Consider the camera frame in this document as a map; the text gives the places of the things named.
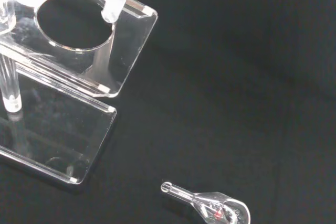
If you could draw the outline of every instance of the black fabric surface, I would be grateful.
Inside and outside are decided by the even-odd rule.
[[[335,0],[140,0],[159,21],[88,185],[0,165],[0,223],[203,223],[170,180],[252,223],[334,223]]]

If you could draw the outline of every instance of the clear acrylic stand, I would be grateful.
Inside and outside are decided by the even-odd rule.
[[[66,70],[57,60],[63,57],[65,63],[67,59],[74,62],[71,56],[77,57],[79,69],[85,57],[78,59],[78,55],[98,50],[90,56],[95,60],[104,57],[106,49],[101,48],[111,40],[95,49],[80,49],[76,55],[73,48],[55,45],[36,29],[36,11],[31,10],[38,6],[30,4],[40,0],[24,0],[26,5],[21,1],[0,0],[0,155],[58,181],[78,185],[97,159],[116,110],[86,94],[95,90],[90,86],[94,84],[97,92],[109,96],[107,86],[102,88],[102,84]],[[119,70],[122,78],[125,72]]]

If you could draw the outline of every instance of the acrylic base plate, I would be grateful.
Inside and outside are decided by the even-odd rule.
[[[23,108],[0,105],[0,155],[67,184],[81,184],[116,110],[17,65]]]

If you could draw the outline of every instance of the black background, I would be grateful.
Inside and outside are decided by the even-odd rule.
[[[170,180],[252,223],[336,219],[336,0],[140,0],[159,21],[88,185],[0,166],[0,223],[203,223]]]

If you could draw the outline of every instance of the circular hole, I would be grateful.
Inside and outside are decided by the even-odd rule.
[[[87,49],[109,39],[111,24],[101,17],[102,7],[93,0],[47,0],[37,11],[41,30],[63,46]]]

